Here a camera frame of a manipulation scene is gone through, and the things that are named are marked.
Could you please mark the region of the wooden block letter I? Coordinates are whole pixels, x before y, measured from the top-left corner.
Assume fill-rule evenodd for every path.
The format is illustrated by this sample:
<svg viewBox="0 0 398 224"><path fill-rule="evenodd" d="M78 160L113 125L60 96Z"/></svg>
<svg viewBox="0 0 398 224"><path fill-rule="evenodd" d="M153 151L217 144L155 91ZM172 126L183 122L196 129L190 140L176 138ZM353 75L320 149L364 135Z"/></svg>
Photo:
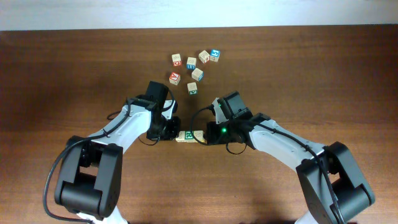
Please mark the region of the wooden block letter I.
<svg viewBox="0 0 398 224"><path fill-rule="evenodd" d="M178 136L175 138L177 142L185 142L185 131L180 131Z"/></svg>

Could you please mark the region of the wooden block green R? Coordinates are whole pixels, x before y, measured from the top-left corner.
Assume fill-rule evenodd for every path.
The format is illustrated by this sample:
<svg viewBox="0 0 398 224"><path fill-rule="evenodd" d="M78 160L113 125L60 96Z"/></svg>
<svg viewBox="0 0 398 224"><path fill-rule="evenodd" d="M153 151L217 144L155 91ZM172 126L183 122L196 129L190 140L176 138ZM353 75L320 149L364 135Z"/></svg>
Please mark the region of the wooden block green R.
<svg viewBox="0 0 398 224"><path fill-rule="evenodd" d="M184 141L185 142L196 142L194 135L192 134L191 131L185 131Z"/></svg>

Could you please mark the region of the wooden block number 2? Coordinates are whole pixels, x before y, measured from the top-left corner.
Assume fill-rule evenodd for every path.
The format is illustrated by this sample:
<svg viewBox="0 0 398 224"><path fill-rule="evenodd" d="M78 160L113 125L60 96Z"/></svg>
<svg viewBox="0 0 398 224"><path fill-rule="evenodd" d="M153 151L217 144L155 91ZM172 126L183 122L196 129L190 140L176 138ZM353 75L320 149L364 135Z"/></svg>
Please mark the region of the wooden block number 2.
<svg viewBox="0 0 398 224"><path fill-rule="evenodd" d="M193 132L194 137L199 140L202 143L206 143L206 140L204 138L204 131L200 130L200 131L194 131Z"/></svg>

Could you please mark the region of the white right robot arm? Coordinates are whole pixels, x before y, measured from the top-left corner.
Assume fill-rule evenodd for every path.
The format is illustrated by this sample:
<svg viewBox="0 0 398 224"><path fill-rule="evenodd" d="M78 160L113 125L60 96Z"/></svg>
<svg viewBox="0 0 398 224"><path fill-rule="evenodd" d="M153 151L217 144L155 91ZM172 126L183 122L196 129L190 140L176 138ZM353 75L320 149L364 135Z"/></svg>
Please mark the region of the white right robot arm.
<svg viewBox="0 0 398 224"><path fill-rule="evenodd" d="M237 91L210 105L210 145L244 144L264 152L297 175L308 212L297 223L347 223L376 200L351 151L341 142L311 142L282 128L268 115L252 114Z"/></svg>

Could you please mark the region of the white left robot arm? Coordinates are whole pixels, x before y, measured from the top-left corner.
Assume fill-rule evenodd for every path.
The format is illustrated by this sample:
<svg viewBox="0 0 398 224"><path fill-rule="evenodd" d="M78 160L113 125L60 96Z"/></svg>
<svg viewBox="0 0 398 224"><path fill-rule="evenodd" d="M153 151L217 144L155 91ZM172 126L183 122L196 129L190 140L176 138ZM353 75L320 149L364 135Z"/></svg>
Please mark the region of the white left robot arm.
<svg viewBox="0 0 398 224"><path fill-rule="evenodd" d="M55 203L81 223L126 223L117 203L123 155L142 134L150 146L171 141L180 131L177 102L169 88L149 82L146 93L128 98L110 122L88 137L72 136L53 166L60 167Z"/></svg>

